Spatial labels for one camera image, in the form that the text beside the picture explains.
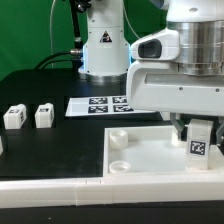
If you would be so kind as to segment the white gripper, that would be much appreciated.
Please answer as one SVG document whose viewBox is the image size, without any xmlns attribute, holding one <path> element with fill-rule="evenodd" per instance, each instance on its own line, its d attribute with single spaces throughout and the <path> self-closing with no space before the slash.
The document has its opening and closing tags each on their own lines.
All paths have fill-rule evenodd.
<svg viewBox="0 0 224 224">
<path fill-rule="evenodd" d="M 186 126 L 180 114 L 224 116 L 224 75 L 186 75 L 175 61 L 179 55 L 180 34 L 175 30 L 166 28 L 134 42 L 126 94 L 133 109 L 170 112 L 177 137 L 184 140 Z M 217 145 L 223 135 L 224 117 L 219 117 Z"/>
</svg>

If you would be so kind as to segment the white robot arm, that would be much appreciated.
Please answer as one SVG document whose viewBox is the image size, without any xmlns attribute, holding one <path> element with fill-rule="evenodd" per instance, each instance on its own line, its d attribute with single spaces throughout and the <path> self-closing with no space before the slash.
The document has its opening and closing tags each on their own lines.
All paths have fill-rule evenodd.
<svg viewBox="0 0 224 224">
<path fill-rule="evenodd" d="M 81 0 L 88 39 L 80 72 L 94 81 L 126 77 L 135 110 L 224 118 L 224 0 L 149 0 L 165 10 L 164 29 L 133 44 L 123 37 L 120 0 Z"/>
</svg>

